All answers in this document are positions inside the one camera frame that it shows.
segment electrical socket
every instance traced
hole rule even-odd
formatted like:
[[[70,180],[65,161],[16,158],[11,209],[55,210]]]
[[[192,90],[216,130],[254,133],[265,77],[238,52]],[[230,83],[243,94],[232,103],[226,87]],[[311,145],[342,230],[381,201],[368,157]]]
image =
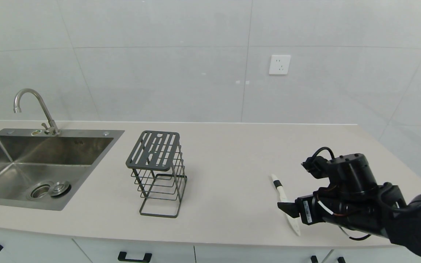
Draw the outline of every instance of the electrical socket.
[[[269,75],[287,75],[290,55],[272,55],[270,57]]]

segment wire rack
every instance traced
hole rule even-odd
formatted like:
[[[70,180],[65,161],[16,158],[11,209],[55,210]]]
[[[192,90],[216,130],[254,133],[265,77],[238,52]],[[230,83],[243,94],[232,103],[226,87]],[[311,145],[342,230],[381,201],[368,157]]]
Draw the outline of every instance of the wire rack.
[[[126,166],[132,169],[131,177],[135,178],[137,191],[141,192],[141,197],[144,198],[139,213],[176,218],[187,182],[180,135],[145,130],[128,157]],[[164,203],[164,201],[175,202],[170,208],[169,203]]]

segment sink basin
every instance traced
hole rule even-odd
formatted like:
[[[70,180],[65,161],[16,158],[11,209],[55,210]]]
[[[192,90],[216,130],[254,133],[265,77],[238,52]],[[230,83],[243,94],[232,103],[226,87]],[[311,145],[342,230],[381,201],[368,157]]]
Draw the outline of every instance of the sink basin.
[[[63,210],[123,132],[1,130],[0,205]]]

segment cable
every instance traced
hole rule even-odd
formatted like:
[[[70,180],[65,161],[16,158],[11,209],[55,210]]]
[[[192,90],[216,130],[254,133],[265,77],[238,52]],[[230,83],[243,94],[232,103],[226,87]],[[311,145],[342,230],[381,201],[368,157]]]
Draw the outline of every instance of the cable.
[[[318,205],[319,206],[321,206],[326,212],[328,212],[329,214],[331,214],[331,215],[334,215],[334,216],[339,216],[339,217],[343,217],[343,216],[349,216],[349,215],[351,215],[352,213],[347,213],[347,214],[336,214],[336,213],[334,213],[331,209],[329,209],[323,202],[321,202],[321,200],[319,199],[319,195],[316,193],[316,201],[318,202]]]
[[[328,189],[326,189],[326,190],[323,190],[323,192],[329,192],[329,191],[332,191],[332,190],[334,190],[336,187],[337,187],[337,185],[334,185],[334,186],[333,186],[333,187],[331,187],[331,188],[328,188]]]
[[[383,208],[386,208],[387,210],[393,211],[395,213],[412,213],[412,212],[421,210],[421,204],[418,205],[418,206],[413,206],[413,207],[395,208],[395,207],[387,205],[385,202],[383,202],[383,200],[382,200],[383,194],[386,193],[387,191],[391,190],[392,187],[393,187],[392,183],[386,182],[386,183],[383,184],[383,188],[380,189],[379,192],[378,192],[378,203],[379,203],[379,205],[381,205]]]
[[[362,236],[362,237],[351,237],[351,236],[349,236],[349,234],[347,234],[347,232],[342,228],[342,226],[339,226],[339,228],[342,230],[342,232],[344,232],[344,234],[346,235],[346,236],[348,236],[349,237],[349,239],[351,239],[351,240],[355,240],[355,241],[363,241],[363,240],[365,240],[365,239],[367,239],[367,238],[369,238],[369,237],[371,237],[371,235],[370,234],[368,234],[368,235],[365,235],[365,236]]]
[[[321,147],[317,151],[314,152],[313,156],[311,156],[311,159],[314,159],[314,157],[318,156],[320,152],[327,150],[329,154],[331,155],[331,159],[335,159],[334,153],[332,152],[331,148],[329,147]]]

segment drain strainer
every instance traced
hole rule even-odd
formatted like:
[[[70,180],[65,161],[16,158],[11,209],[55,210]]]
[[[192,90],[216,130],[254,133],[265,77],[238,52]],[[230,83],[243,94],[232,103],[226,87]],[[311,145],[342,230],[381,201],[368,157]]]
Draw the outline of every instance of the drain strainer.
[[[27,194],[27,199],[35,200],[35,199],[46,196],[46,194],[48,193],[52,185],[53,185],[52,181],[43,181],[43,182],[37,183],[36,185],[32,186],[32,188],[30,188]]]
[[[48,190],[48,194],[57,197],[70,190],[71,184],[68,181],[56,182]]]

